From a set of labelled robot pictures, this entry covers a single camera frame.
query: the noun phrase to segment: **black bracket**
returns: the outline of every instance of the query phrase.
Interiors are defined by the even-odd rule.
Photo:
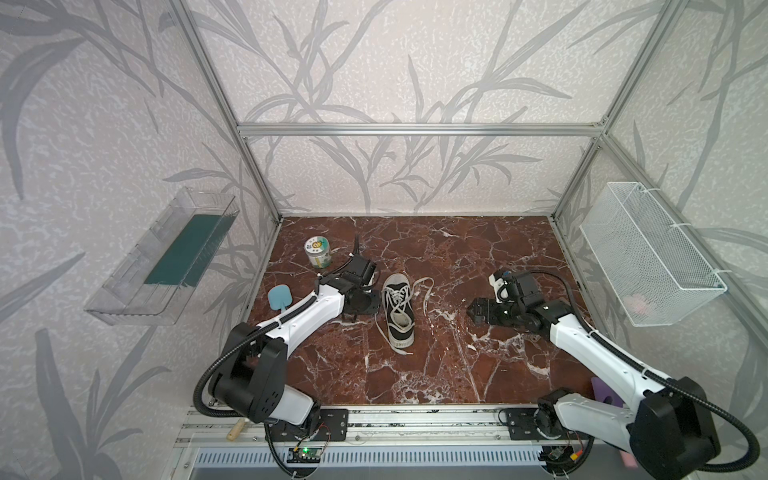
[[[349,410],[347,409],[320,409],[320,427],[317,432],[307,442],[344,442],[346,440],[346,430],[349,422]],[[283,420],[269,425],[272,440],[275,442],[295,442],[298,440],[295,426]]]
[[[552,437],[548,438],[541,434],[536,420],[537,411],[537,407],[511,407],[499,412],[498,417],[502,421],[502,425],[506,425],[510,440],[553,440]],[[576,438],[575,432],[563,430],[563,435],[555,440],[565,440],[567,438],[566,432],[571,435],[572,439]]]

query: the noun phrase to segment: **acrylic tray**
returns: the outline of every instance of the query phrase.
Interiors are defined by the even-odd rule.
[[[240,212],[235,196],[179,190],[85,311],[110,325],[173,325]]]

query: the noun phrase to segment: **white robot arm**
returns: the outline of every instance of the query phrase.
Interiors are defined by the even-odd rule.
[[[557,277],[569,305],[545,301],[533,273]],[[538,401],[537,427],[557,438],[565,430],[584,432],[631,452],[657,480],[679,480],[694,470],[735,472],[760,455],[755,435],[728,412],[709,403],[704,391],[687,377],[672,380],[592,328],[581,318],[568,283],[547,270],[513,273],[498,270],[489,278],[495,299],[475,299],[468,314],[475,323],[526,328],[549,338],[603,380],[624,401],[620,408],[559,389]],[[707,464],[720,454],[712,412],[736,426],[749,448],[727,464]]]

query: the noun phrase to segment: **marble surface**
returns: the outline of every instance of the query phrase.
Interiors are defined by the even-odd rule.
[[[355,233],[362,252],[378,264],[376,285],[392,273],[411,283],[424,276],[435,288],[417,286],[412,300],[415,342],[393,352],[373,324],[386,333],[383,311],[376,316],[340,317],[328,322],[289,358],[287,382],[324,404],[516,403],[567,386],[592,397],[592,373],[548,340],[500,326],[475,326],[467,305],[492,296],[488,275],[547,268],[575,286],[546,217],[291,217],[272,252],[250,321],[275,315],[266,293],[285,283],[294,301],[313,287],[315,273],[303,252],[309,237],[329,239],[333,264],[351,251]],[[557,280],[537,275],[548,299],[565,298]],[[586,308],[578,294],[581,311]]]

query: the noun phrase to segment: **wooden handle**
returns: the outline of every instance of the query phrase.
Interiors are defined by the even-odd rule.
[[[245,426],[245,419],[240,418],[237,420],[237,423],[235,423],[235,426],[232,427],[229,433],[227,433],[227,440],[230,442],[234,442],[235,439],[240,435],[240,432],[243,431],[243,427]]]

